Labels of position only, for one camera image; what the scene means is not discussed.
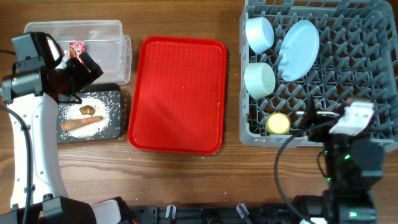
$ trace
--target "yellow lid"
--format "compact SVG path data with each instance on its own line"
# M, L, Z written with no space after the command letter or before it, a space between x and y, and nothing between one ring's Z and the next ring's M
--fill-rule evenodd
M290 120L285 114L273 113L268 117L266 129L269 134L287 134L290 129Z

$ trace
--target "wooden table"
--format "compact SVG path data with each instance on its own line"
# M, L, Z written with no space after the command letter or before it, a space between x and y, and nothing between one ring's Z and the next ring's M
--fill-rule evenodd
M62 177L69 196L95 203L122 196L129 205L261 205L281 202L274 183L276 148L247 147L239 140L239 17L243 0L88 2L0 4L0 48L12 50L11 37L31 21L119 19L133 43L131 81L123 86L130 106L139 48L150 35L218 39L229 51L224 141L213 156L142 152L120 139L59 145ZM0 74L11 73L15 57L0 55ZM316 156L319 148L285 152L280 180L286 194L320 195L326 188ZM381 223L398 220L398 151L389 153L385 177L374 187ZM0 213L9 211L14 182L11 123L0 115Z

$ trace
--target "carrot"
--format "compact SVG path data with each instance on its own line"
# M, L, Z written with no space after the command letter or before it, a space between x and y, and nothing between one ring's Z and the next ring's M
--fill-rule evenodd
M68 131L78 129L83 126L101 121L102 119L104 119L102 116L94 116L94 117L85 118L85 119L76 119L76 120L71 120L71 121L65 121L61 124L61 129L62 129L62 131L68 132Z

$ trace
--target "red tray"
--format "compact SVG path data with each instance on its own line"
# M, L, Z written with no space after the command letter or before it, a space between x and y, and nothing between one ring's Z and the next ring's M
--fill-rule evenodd
M226 47L217 40L142 43L127 138L138 149L214 154L223 141Z

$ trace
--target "dish rack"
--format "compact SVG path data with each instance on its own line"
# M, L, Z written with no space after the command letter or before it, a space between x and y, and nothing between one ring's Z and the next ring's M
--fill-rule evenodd
M265 17L274 29L274 45L255 54L246 40L245 23ZM311 70L287 82L277 65L282 40L298 21L308 20L318 29L320 49ZM334 111L349 96L370 99L376 105L374 124L368 136L386 151L398 148L398 37L391 5L381 0L246 0L239 20L241 92L239 137L250 146L280 147L297 128L297 111L305 110L312 95L321 111ZM266 62L274 70L273 94L254 100L244 83L249 63ZM287 135L267 133L265 123L273 112L285 113L291 121ZM322 146L307 136L295 138L288 147Z

